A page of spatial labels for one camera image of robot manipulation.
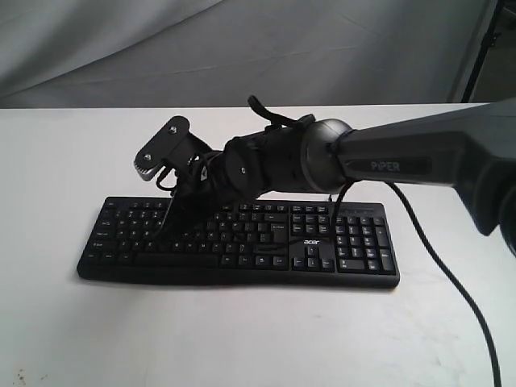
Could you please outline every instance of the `white table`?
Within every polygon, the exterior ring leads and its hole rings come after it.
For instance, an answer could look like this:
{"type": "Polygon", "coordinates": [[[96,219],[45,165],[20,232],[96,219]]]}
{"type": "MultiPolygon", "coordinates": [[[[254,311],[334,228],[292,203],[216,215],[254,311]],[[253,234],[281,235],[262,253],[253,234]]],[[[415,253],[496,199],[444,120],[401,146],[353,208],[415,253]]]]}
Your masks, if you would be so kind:
{"type": "MultiPolygon", "coordinates": [[[[460,107],[278,110],[370,127],[460,107]]],[[[188,117],[214,148],[265,124],[240,108],[0,110],[1,386],[492,385],[472,311],[382,184],[356,185],[347,200],[385,204],[401,272],[392,292],[79,279],[77,260],[104,198],[160,194],[138,178],[132,161],[175,114],[188,117]]],[[[485,313],[504,385],[516,385],[516,259],[498,231],[489,238],[477,233],[452,189],[402,189],[485,313]]]]}

